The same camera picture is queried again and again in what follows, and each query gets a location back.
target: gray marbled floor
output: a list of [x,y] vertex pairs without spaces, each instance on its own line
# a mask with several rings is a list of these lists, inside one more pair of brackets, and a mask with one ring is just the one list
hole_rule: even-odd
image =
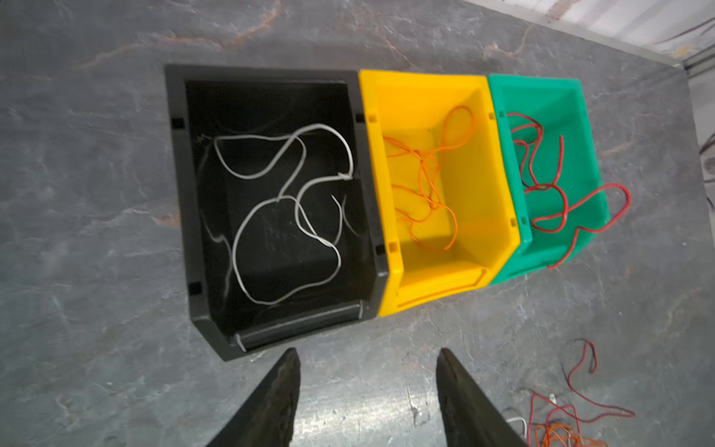
[[559,271],[301,340],[294,445],[444,445],[443,346],[508,415],[525,388],[571,401],[578,337],[600,362],[576,385],[638,413],[585,433],[715,442],[715,252],[683,72],[452,0],[3,1],[0,36],[3,445],[201,446],[282,353],[223,363],[187,319],[165,62],[577,77],[603,178],[633,193]]

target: orange cable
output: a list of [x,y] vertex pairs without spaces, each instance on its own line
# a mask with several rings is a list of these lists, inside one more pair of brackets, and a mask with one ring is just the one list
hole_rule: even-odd
[[[454,112],[458,111],[459,109],[464,109],[467,112],[469,112],[469,117],[470,117],[469,133],[467,134],[467,137],[464,139],[464,141],[462,141],[458,144],[447,145],[445,143],[445,140],[447,137],[447,126],[448,126],[450,118],[452,117]],[[425,201],[427,201],[427,203],[430,207],[430,211],[427,214],[427,216],[424,217],[423,219],[415,219],[414,217],[410,216],[407,212],[405,212],[399,208],[395,208],[395,211],[399,212],[402,216],[404,216],[404,218],[398,219],[398,222],[402,222],[402,221],[409,222],[410,223],[410,228],[409,228],[410,237],[419,246],[421,246],[422,248],[425,248],[426,250],[430,250],[430,251],[449,250],[452,247],[452,245],[454,245],[454,242],[457,240],[457,231],[458,231],[457,215],[454,213],[454,211],[451,208],[449,208],[447,205],[444,205],[442,203],[442,197],[440,196],[440,193],[439,193],[437,187],[435,186],[435,182],[437,181],[437,176],[439,175],[439,172],[442,169],[442,167],[440,166],[439,160],[435,156],[435,154],[437,154],[439,152],[452,150],[452,149],[457,149],[459,147],[462,147],[464,144],[467,144],[469,142],[469,140],[472,139],[472,136],[474,135],[475,124],[476,123],[474,121],[474,113],[472,113],[472,111],[468,107],[459,105],[459,106],[452,108],[449,111],[449,113],[447,113],[447,117],[445,118],[445,121],[442,126],[441,146],[435,148],[432,151],[426,152],[424,154],[421,151],[416,151],[414,149],[411,149],[404,142],[401,142],[398,139],[391,138],[391,137],[383,137],[385,142],[387,142],[387,143],[391,144],[392,146],[397,147],[398,149],[401,149],[403,151],[403,153],[400,153],[400,154],[388,155],[387,158],[396,158],[396,157],[402,157],[402,156],[411,154],[412,156],[414,156],[415,158],[420,160],[420,167],[417,171],[417,183],[420,188],[421,194],[417,193],[415,191],[412,191],[411,189],[401,186],[401,185],[392,185],[392,188],[395,188],[398,190],[405,190],[405,191],[409,192],[410,194],[416,195],[418,197],[422,197],[423,199],[425,199]],[[431,160],[434,163],[434,166],[430,166],[428,164],[428,160]],[[426,178],[427,183],[430,185],[429,195],[427,192],[425,192],[425,188],[423,186],[423,182],[422,182],[423,175]],[[426,245],[424,245],[422,243],[422,241],[420,241],[415,236],[415,234],[413,232],[413,228],[414,228],[415,223],[423,223],[423,222],[427,221],[428,219],[430,219],[433,216],[433,213],[440,208],[444,208],[445,210],[447,210],[451,213],[452,218],[454,220],[454,235],[452,236],[452,240],[444,248],[434,249],[434,248],[427,247]]]
[[[543,437],[539,443],[539,430],[543,430]],[[562,430],[566,435],[561,435],[557,430]],[[537,447],[551,447],[553,441],[560,441],[564,447],[608,447],[604,441],[596,439],[584,438],[578,431],[571,426],[562,423],[552,423],[549,427],[540,424],[534,425],[534,438],[537,440]]]

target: red cable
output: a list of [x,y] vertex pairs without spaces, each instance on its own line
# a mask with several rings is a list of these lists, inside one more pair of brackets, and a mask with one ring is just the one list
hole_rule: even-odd
[[552,216],[547,216],[547,217],[537,217],[536,219],[531,221],[532,226],[534,226],[538,230],[538,227],[536,227],[534,225],[534,222],[537,222],[537,221],[540,222],[541,220],[553,219],[554,217],[558,217],[561,214],[566,214],[568,212],[574,211],[576,208],[580,207],[585,202],[587,202],[589,199],[591,199],[594,195],[598,194],[601,191],[605,191],[608,188],[619,188],[626,195],[626,204],[623,206],[623,208],[621,208],[621,211],[618,211],[616,213],[616,215],[614,215],[611,218],[611,220],[601,228],[592,229],[592,228],[583,227],[581,225],[576,227],[576,231],[573,232],[573,239],[571,241],[571,246],[568,248],[568,251],[560,260],[558,260],[558,262],[556,262],[556,264],[549,265],[548,266],[549,270],[553,270],[553,269],[557,268],[559,265],[563,264],[568,259],[569,256],[571,256],[573,249],[576,248],[576,242],[578,241],[579,230],[583,230],[585,232],[589,232],[589,233],[593,233],[593,234],[602,233],[602,232],[606,231],[608,228],[611,228],[611,226],[614,223],[616,223],[616,221],[621,219],[621,217],[623,217],[623,215],[626,214],[626,211],[628,211],[628,208],[631,207],[631,192],[628,190],[628,188],[624,187],[623,185],[620,185],[619,183],[608,183],[607,185],[604,185],[604,186],[592,191],[591,194],[585,196],[583,199],[578,201],[574,206],[572,206],[571,208],[569,208],[567,210],[564,210],[561,213],[558,213],[557,215],[552,215]]
[[585,340],[585,341],[583,342],[583,355],[581,356],[581,361],[578,362],[578,364],[577,364],[576,366],[574,366],[573,369],[571,369],[571,371],[570,371],[570,372],[568,373],[568,375],[566,376],[566,383],[568,384],[568,387],[571,389],[571,391],[573,391],[574,393],[578,394],[582,399],[584,399],[586,402],[589,402],[589,403],[592,404],[592,405],[595,405],[595,406],[600,407],[600,408],[609,408],[609,409],[611,409],[611,410],[622,411],[622,412],[625,413],[625,414],[619,414],[619,413],[602,413],[601,415],[599,415],[599,416],[597,416],[597,417],[595,417],[595,418],[593,418],[593,419],[589,419],[588,421],[581,421],[581,422],[584,422],[584,423],[596,422],[598,419],[605,418],[606,416],[618,416],[618,417],[621,417],[621,418],[635,418],[635,417],[636,417],[636,414],[635,414],[633,411],[631,411],[631,410],[629,410],[629,409],[627,409],[627,408],[623,408],[623,407],[619,407],[619,406],[615,406],[615,405],[604,405],[604,404],[602,404],[602,403],[593,402],[591,399],[589,399],[589,398],[585,397],[583,394],[579,393],[579,392],[571,385],[571,376],[573,375],[573,373],[576,372],[576,370],[578,370],[578,369],[581,367],[581,365],[583,365],[583,362],[586,360],[586,352],[587,352],[587,347],[588,347],[588,346],[591,347],[591,352],[593,353],[593,368],[589,368],[589,369],[588,369],[588,373],[591,374],[591,375],[593,375],[593,373],[596,372],[596,368],[598,367],[598,361],[596,360],[596,346],[594,346],[594,345],[593,345],[593,342],[591,342],[590,340]]
[[[564,413],[566,413],[566,414],[569,415],[570,417],[576,419],[576,430],[578,431],[579,434],[581,434],[581,427],[580,427],[579,424],[578,424],[578,422],[579,422],[580,420],[579,420],[579,418],[578,418],[578,415],[576,414],[576,407],[575,407],[574,405],[565,405],[565,406],[561,407],[561,406],[556,405],[554,402],[551,402],[550,400],[548,400],[546,397],[542,396],[541,394],[534,393],[534,394],[531,396],[531,411],[530,411],[530,413],[529,413],[529,426],[528,426],[527,431],[526,431],[526,445],[527,445],[527,446],[530,446],[530,445],[531,445],[531,425],[532,425],[533,419],[534,419],[534,399],[536,399],[536,398],[540,398],[542,401],[547,402],[548,404],[550,404],[550,405],[556,407],[554,410],[552,410],[552,412],[553,412],[553,411],[563,411]],[[573,414],[571,414],[571,413],[569,413],[568,411],[566,411],[566,409],[569,408],[569,407],[570,407],[570,408],[573,408]]]
[[[566,411],[567,408],[573,409],[573,415],[571,415],[568,411]],[[582,420],[578,417],[578,414],[576,413],[576,406],[575,406],[574,404],[569,404],[569,405],[564,405],[563,407],[554,408],[553,410],[551,410],[551,411],[549,412],[548,416],[546,416],[546,426],[547,426],[547,427],[548,427],[548,420],[551,419],[551,416],[552,416],[556,411],[563,411],[563,412],[566,413],[567,415],[571,416],[574,420],[576,420],[576,431],[578,432],[578,435],[580,436],[580,435],[581,435],[581,424],[580,424],[580,422],[582,422]]]
[[[450,122],[450,118],[452,117],[454,112],[456,112],[460,109],[464,109],[467,113],[469,113],[469,117],[470,117],[469,133],[467,134],[467,137],[462,142],[459,142],[457,144],[447,145],[446,144],[447,127]],[[404,190],[406,192],[409,192],[412,195],[421,197],[425,201],[427,201],[427,203],[429,204],[430,211],[427,214],[427,216],[425,216],[423,219],[415,219],[414,217],[410,216],[405,211],[403,211],[399,208],[395,208],[396,212],[399,212],[402,216],[404,216],[404,218],[398,219],[398,221],[404,220],[409,223],[410,228],[408,231],[410,233],[410,237],[417,243],[417,245],[421,246],[422,248],[424,248],[426,250],[433,251],[433,252],[449,250],[452,247],[452,245],[454,245],[455,241],[457,240],[457,231],[458,231],[457,215],[454,213],[454,211],[450,207],[448,207],[447,205],[444,205],[442,203],[442,197],[440,196],[438,188],[435,186],[435,182],[437,181],[439,172],[442,169],[442,167],[440,166],[438,157],[439,157],[439,154],[444,151],[457,149],[457,148],[462,147],[463,145],[467,144],[471,140],[472,135],[474,135],[475,126],[476,126],[476,122],[474,120],[474,113],[472,113],[472,110],[469,107],[464,106],[464,105],[458,105],[458,106],[452,108],[449,111],[449,113],[447,113],[447,117],[445,118],[445,121],[442,125],[442,144],[441,144],[441,146],[439,146],[435,149],[432,149],[429,152],[424,152],[423,153],[424,156],[422,155],[422,152],[411,149],[409,146],[407,146],[405,143],[401,142],[398,139],[394,139],[394,138],[390,138],[390,137],[383,137],[385,142],[390,143],[393,146],[395,146],[398,149],[401,149],[403,151],[400,154],[388,155],[387,156],[388,158],[404,157],[405,155],[411,154],[420,161],[420,167],[417,171],[417,184],[418,184],[418,186],[420,188],[420,192],[422,194],[419,194],[415,191],[412,191],[410,188],[400,186],[400,185],[392,185],[392,188],[398,189],[398,190]],[[434,164],[435,164],[434,167],[431,167],[427,163],[427,161],[429,159],[431,159],[434,162]],[[430,177],[430,175],[428,174],[428,170],[433,173],[433,178]],[[424,189],[424,186],[422,183],[422,175],[423,174],[424,174],[425,178],[427,179],[427,182],[429,183],[430,188],[431,188],[429,195],[427,195],[427,193],[425,192],[425,189]],[[437,200],[433,200],[433,198],[432,198],[433,195],[437,196]],[[452,240],[444,248],[434,249],[434,248],[428,247],[427,245],[424,245],[422,243],[422,241],[420,241],[417,238],[417,236],[415,236],[415,233],[413,232],[413,228],[415,226],[415,223],[425,222],[427,219],[429,219],[433,216],[433,213],[436,210],[438,210],[440,208],[444,208],[445,210],[449,211],[452,214],[452,218],[454,220],[454,234],[452,236]]]
[[[521,126],[517,126],[511,130],[511,133],[518,132],[523,129],[529,129],[529,128],[535,128],[536,129],[536,138],[534,141],[527,143],[526,141],[522,139],[515,139],[513,140],[513,143],[517,146],[522,146],[526,150],[524,153],[524,158],[521,160],[521,165],[519,167],[519,173],[521,175],[521,183],[524,185],[526,188],[524,190],[524,194],[528,194],[530,192],[534,191],[548,191],[551,189],[555,189],[558,191],[558,193],[561,195],[561,199],[563,200],[563,211],[556,213],[551,216],[543,216],[543,217],[537,217],[535,219],[531,220],[531,226],[541,232],[547,233],[547,234],[554,234],[557,232],[560,232],[561,230],[564,229],[566,226],[566,221],[568,219],[568,213],[574,211],[576,208],[580,207],[584,203],[588,202],[594,195],[598,194],[601,191],[607,190],[609,188],[619,188],[621,191],[626,196],[626,204],[621,208],[621,210],[614,215],[610,221],[608,221],[607,224],[605,224],[603,227],[598,228],[598,229],[592,229],[592,228],[586,228],[583,226],[577,226],[576,229],[573,232],[573,239],[571,241],[571,246],[568,248],[568,251],[566,251],[566,254],[558,260],[555,264],[549,265],[548,269],[553,270],[557,268],[559,265],[563,264],[569,256],[571,256],[571,253],[573,253],[574,249],[576,248],[576,243],[578,242],[578,232],[583,230],[589,233],[597,234],[606,231],[608,228],[610,228],[616,221],[621,219],[623,215],[626,213],[628,208],[631,206],[631,192],[628,190],[628,188],[624,187],[623,185],[620,185],[618,183],[609,183],[607,185],[604,185],[602,187],[597,188],[596,190],[592,191],[590,194],[585,196],[583,199],[579,200],[575,205],[572,205],[571,207],[568,206],[568,198],[566,197],[566,193],[556,185],[556,183],[559,181],[561,178],[561,172],[563,170],[563,152],[564,152],[564,147],[563,147],[563,135],[559,136],[559,155],[558,155],[558,165],[556,168],[556,175],[553,178],[553,181],[551,183],[539,183],[536,180],[536,176],[534,175],[533,171],[533,162],[534,162],[534,157],[536,156],[536,152],[538,151],[541,142],[543,141],[543,136],[544,136],[544,129],[541,124],[539,124],[534,118],[528,117],[524,114],[521,113],[509,113],[507,114],[509,117],[521,117],[524,119],[527,119],[530,121],[528,124],[522,124]],[[524,166],[526,164],[526,159],[529,158],[529,146],[534,145],[533,151],[531,151],[531,158],[529,159],[529,175],[531,176],[531,179],[534,182],[533,186],[529,186],[526,184],[524,181]],[[556,219],[557,217],[561,217],[561,224],[554,230],[548,230],[546,228],[539,227],[536,223],[537,222],[542,222],[544,220],[550,220],[550,219]]]

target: white cable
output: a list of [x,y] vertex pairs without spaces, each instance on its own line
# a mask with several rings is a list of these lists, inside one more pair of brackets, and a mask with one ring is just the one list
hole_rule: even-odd
[[347,195],[345,195],[345,196],[342,197],[342,218],[343,218],[343,220],[345,221],[345,224],[347,225],[347,227],[350,229],[350,231],[352,231],[352,233],[353,233],[355,236],[360,237],[360,235],[358,234],[358,232],[355,231],[355,228],[353,228],[352,225],[350,224],[350,222],[347,221],[347,215],[345,214],[345,201],[347,201]]
[[521,422],[523,422],[523,424],[524,424],[524,434],[523,434],[523,436],[524,436],[524,438],[526,438],[526,436],[528,435],[527,430],[528,430],[528,427],[529,427],[529,424],[528,424],[528,422],[526,422],[526,419],[522,418],[521,416],[518,416],[518,417],[516,417],[516,418],[509,418],[509,419],[507,419],[507,420],[506,420],[506,423],[512,423],[512,422],[516,422],[516,421],[521,421]]
[[246,347],[243,346],[243,343],[241,343],[241,335],[239,333],[236,333],[236,344],[238,344],[238,347],[241,348],[241,350],[245,353],[248,351],[246,350]]
[[226,297],[228,296],[228,290],[231,287],[231,270],[233,270],[233,260],[231,258],[231,244],[228,243],[228,239],[226,239],[226,236],[219,235],[219,237],[216,237],[213,235],[213,233],[211,233],[211,229],[206,223],[206,217],[204,217],[204,228],[206,228],[206,232],[209,233],[209,237],[212,241],[216,242],[217,244],[223,242],[226,245],[226,251],[228,251],[228,270],[226,270],[226,278],[224,281],[224,299],[226,299]]
[[[296,178],[298,172],[300,171],[300,169],[303,166],[303,162],[305,161],[305,156],[306,156],[307,150],[306,150],[305,144],[303,143],[303,141],[300,138],[298,138],[298,136],[305,132],[309,132],[312,130],[318,130],[318,129],[325,130],[325,131],[328,131],[328,132],[334,134],[340,140],[340,142],[342,142],[343,146],[345,146],[345,150],[347,151],[347,160],[348,160],[347,174],[339,172],[337,175],[318,177],[318,178],[315,178],[315,179],[312,179],[312,180],[306,182],[300,188],[296,197],[284,195],[285,190],[288,188],[290,183]],[[221,155],[221,151],[219,150],[219,147],[218,147],[218,141],[233,140],[233,139],[249,139],[249,138],[263,139],[263,140],[267,140],[267,141],[280,141],[280,140],[285,139],[286,142],[281,146],[281,148],[278,150],[278,153],[273,157],[273,159],[270,161],[268,166],[266,166],[266,168],[264,168],[263,170],[261,170],[260,172],[258,172],[256,174],[249,174],[249,175],[239,174],[238,172],[235,172],[234,170],[229,168],[228,165],[226,164],[226,162],[224,161],[224,159]],[[313,228],[313,226],[310,224],[310,221],[308,220],[307,215],[305,214],[305,210],[303,209],[302,205],[300,204],[300,200],[302,199],[303,195],[308,190],[308,188],[310,188],[313,185],[317,185],[318,183],[334,182],[334,181],[338,181],[338,180],[343,180],[343,181],[352,180],[352,172],[354,169],[353,162],[352,162],[352,152],[350,151],[350,146],[348,145],[347,141],[345,141],[345,138],[337,130],[335,130],[332,127],[327,126],[325,124],[321,124],[321,123],[310,124],[308,126],[301,127],[298,130],[296,130],[295,132],[293,132],[291,135],[284,135],[281,137],[264,137],[262,135],[230,135],[230,136],[222,136],[222,137],[214,138],[214,148],[216,149],[216,154],[218,155],[221,164],[223,164],[224,168],[226,168],[226,170],[228,172],[230,172],[232,175],[234,175],[235,177],[238,177],[240,179],[243,179],[243,180],[253,180],[253,179],[259,178],[259,177],[267,174],[275,166],[278,159],[285,153],[285,151],[288,149],[288,147],[296,139],[298,139],[298,141],[300,142],[300,144],[302,145],[302,148],[303,148],[302,157],[301,157],[301,160],[300,160],[296,170],[292,173],[292,175],[290,176],[288,181],[286,181],[286,183],[284,183],[284,185],[281,187],[281,190],[279,191],[277,197],[274,197],[274,198],[268,199],[268,200],[264,200],[264,201],[258,203],[256,206],[254,206],[248,212],[248,214],[244,218],[243,222],[241,222],[241,225],[239,226],[238,231],[236,232],[236,236],[234,237],[234,240],[233,240],[233,246],[232,246],[232,250],[231,250],[231,259],[233,261],[232,262],[233,271],[234,271],[234,274],[236,275],[236,279],[238,280],[238,284],[241,287],[241,290],[243,290],[243,293],[248,297],[249,300],[251,300],[254,303],[261,304],[261,305],[278,304],[278,303],[281,303],[283,300],[286,300],[289,297],[293,296],[295,293],[300,292],[301,290],[327,284],[337,275],[338,271],[340,271],[340,267],[342,266],[342,259],[340,257],[340,252],[338,251],[335,244],[337,244],[337,241],[340,239],[340,236],[342,234],[342,220],[345,216],[343,208],[340,206],[340,203],[337,201],[335,196],[331,196],[333,201],[337,205],[337,208],[339,209],[340,224],[338,226],[338,232],[337,232],[337,237],[335,238],[335,241],[330,242],[330,241],[326,240],[325,238],[317,235],[315,228]],[[266,205],[269,205],[272,203],[278,203],[283,199],[289,199],[289,200],[292,200],[295,202],[293,211],[294,211],[295,224],[298,226],[298,229],[300,231],[302,231],[308,237],[318,240],[320,243],[322,243],[326,247],[330,247],[335,251],[335,255],[337,257],[337,266],[336,266],[335,270],[332,272],[332,274],[330,276],[328,276],[327,278],[325,278],[324,280],[317,281],[315,283],[301,285],[301,286],[289,291],[282,297],[280,297],[276,300],[273,300],[273,301],[256,300],[248,293],[248,290],[246,290],[246,287],[243,284],[243,280],[241,278],[240,272],[238,271],[238,265],[235,262],[238,241],[241,237],[241,234],[243,233],[243,230],[246,228],[246,225],[248,224],[248,222],[251,220],[251,218],[255,215],[255,213],[258,210],[260,210],[261,208],[263,208]],[[300,222],[299,215],[298,215],[299,211],[300,211],[300,214],[302,215],[303,219],[305,220],[306,225],[310,229],[310,231],[306,230],[302,226],[302,224]]]
[[[211,141],[211,138],[207,137],[206,135],[201,134],[198,137],[198,142],[202,142],[205,139],[208,139],[209,142]],[[201,183],[201,177],[204,173],[204,166],[206,166],[206,161],[209,159],[209,154],[211,153],[211,144],[204,144],[204,155],[201,157],[201,161],[199,162],[199,167],[196,169],[196,184],[198,185]]]

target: bin front lip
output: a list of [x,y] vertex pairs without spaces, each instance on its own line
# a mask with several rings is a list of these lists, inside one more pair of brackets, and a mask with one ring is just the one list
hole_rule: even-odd
[[[384,250],[384,237],[379,217],[373,171],[370,162],[367,127],[364,123],[363,101],[360,93],[358,72],[355,70],[321,69],[265,69],[225,67],[208,65],[167,64],[164,67],[167,88],[169,124],[174,148],[174,167],[177,178],[179,209],[182,225],[182,244],[184,251],[184,270],[189,291],[198,292],[189,295],[189,316],[196,328],[223,360],[232,360],[247,353],[235,342],[235,334],[224,334],[213,321],[206,291],[204,256],[201,241],[201,225],[198,213],[196,178],[193,168],[192,149],[189,133],[188,103],[186,82],[337,82],[347,86],[348,99],[352,112],[355,133],[355,152],[357,154],[357,173],[363,190],[367,223],[372,241],[373,265],[375,277],[368,301],[363,301],[357,321],[373,318],[380,309],[385,286],[388,281],[388,259]],[[286,343],[302,337],[302,334],[280,340],[257,349]]]

